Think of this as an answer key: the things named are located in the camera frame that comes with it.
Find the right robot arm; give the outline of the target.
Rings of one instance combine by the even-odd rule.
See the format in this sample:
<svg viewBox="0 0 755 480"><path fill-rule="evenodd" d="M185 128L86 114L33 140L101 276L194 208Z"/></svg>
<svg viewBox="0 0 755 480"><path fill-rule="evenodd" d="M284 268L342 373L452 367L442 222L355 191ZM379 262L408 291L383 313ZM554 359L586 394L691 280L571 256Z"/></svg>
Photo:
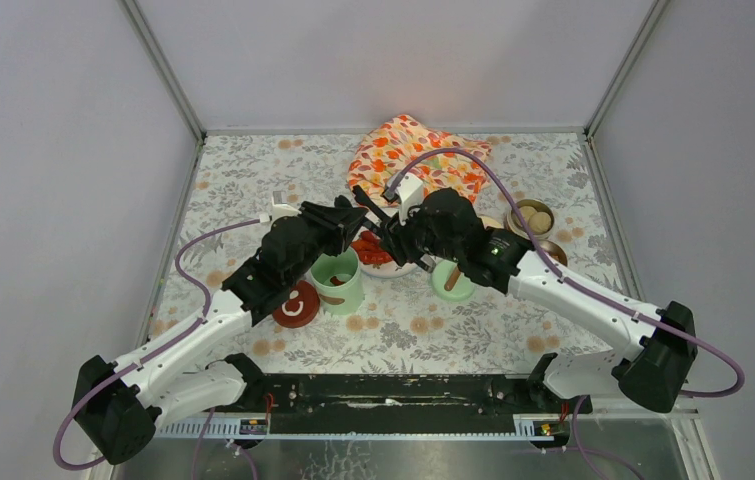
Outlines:
<svg viewBox="0 0 755 480"><path fill-rule="evenodd" d="M600 354L546 354L526 386L528 402L550 412L565 399L621 392L637 405L670 412L697 357L694 315L676 301L659 308L547 265L528 239L487 226L471 202L438 190L388 216L355 186L355 200L378 218L371 231L402 263L432 256L455 263L472 283L549 309L608 345Z"/></svg>

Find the green lid brown handle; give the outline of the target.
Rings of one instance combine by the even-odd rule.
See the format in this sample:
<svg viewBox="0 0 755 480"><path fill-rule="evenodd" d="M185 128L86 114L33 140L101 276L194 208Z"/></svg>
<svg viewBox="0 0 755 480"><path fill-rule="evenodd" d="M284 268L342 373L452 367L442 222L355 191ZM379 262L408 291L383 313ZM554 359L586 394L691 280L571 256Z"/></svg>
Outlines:
<svg viewBox="0 0 755 480"><path fill-rule="evenodd" d="M476 285L459 270L457 264L448 260L435 265L430 285L438 298L448 302L468 300L476 290Z"/></svg>

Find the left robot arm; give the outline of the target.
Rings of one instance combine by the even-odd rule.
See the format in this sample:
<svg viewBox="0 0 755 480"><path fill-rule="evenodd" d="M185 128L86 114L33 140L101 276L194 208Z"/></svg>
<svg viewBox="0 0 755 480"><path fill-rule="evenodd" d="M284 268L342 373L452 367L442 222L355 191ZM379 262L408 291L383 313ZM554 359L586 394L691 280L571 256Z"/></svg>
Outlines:
<svg viewBox="0 0 755 480"><path fill-rule="evenodd" d="M80 367L72 409L54 440L55 462L74 467L61 454L71 423L100 453L81 466L87 469L130 460L159 428L194 413L229 404L241 411L257 407L261 381L231 361L202 373L188 374L186 368L221 339L251 329L281 307L321 256L338 256L350 247L367 213L340 196L331 206L304 202L285 215L259 218L270 228L258 249L217 291L204 293L197 313L111 362L96 355Z"/></svg>

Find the red lined steel bowl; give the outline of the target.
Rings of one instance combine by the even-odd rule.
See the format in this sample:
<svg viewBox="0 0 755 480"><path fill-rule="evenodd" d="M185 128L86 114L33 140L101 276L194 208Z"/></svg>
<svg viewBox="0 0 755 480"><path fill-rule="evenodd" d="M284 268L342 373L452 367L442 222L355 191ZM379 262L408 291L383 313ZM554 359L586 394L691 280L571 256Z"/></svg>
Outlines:
<svg viewBox="0 0 755 480"><path fill-rule="evenodd" d="M565 251L555 242L551 242L548 240L540 240L539 245L541 249L550 257L553 259L554 262L561 264L563 266L568 265L568 257L565 253Z"/></svg>

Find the green container cup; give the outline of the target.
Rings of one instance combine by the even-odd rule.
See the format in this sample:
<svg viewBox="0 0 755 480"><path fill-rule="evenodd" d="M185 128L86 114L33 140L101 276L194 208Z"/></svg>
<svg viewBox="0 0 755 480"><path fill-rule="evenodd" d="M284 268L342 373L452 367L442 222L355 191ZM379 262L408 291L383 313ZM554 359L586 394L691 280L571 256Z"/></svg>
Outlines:
<svg viewBox="0 0 755 480"><path fill-rule="evenodd" d="M323 309L331 315L350 315L364 300L362 271L356 252L322 254L309 270Z"/></svg>

